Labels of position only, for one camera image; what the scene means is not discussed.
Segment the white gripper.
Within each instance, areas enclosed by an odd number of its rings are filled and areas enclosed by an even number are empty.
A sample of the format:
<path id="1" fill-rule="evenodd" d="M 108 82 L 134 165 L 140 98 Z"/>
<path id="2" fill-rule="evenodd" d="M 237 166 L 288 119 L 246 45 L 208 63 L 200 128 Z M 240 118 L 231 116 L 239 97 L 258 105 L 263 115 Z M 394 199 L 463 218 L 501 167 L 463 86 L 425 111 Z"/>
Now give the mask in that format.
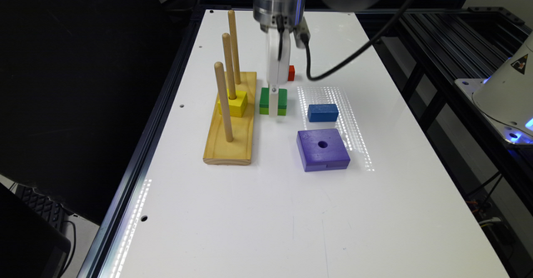
<path id="1" fill-rule="evenodd" d="M 266 79 L 270 117 L 276 117 L 278 113 L 278 87 L 288 81 L 290 54 L 290 33 L 269 28 L 266 33 Z"/>

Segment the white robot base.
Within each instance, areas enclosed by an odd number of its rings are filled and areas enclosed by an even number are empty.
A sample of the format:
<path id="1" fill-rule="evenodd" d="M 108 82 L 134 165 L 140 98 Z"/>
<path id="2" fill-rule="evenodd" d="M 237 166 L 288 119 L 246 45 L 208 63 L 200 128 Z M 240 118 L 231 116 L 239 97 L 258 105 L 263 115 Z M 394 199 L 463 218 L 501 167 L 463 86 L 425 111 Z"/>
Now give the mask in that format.
<path id="1" fill-rule="evenodd" d="M 532 37 L 490 77 L 455 84 L 505 143 L 532 145 Z"/>

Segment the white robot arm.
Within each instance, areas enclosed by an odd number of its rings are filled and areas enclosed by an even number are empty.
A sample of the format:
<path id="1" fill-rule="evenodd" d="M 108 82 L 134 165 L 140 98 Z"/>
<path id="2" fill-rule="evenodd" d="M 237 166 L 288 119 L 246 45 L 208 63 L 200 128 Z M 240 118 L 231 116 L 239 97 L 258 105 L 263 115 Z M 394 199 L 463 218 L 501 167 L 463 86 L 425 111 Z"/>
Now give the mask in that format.
<path id="1" fill-rule="evenodd" d="M 278 115 L 280 86 L 286 84 L 291 55 L 291 37 L 302 34 L 306 0 L 253 0 L 253 17 L 266 33 L 266 79 L 269 115 Z M 322 0 L 337 11 L 360 11 L 379 0 Z"/>

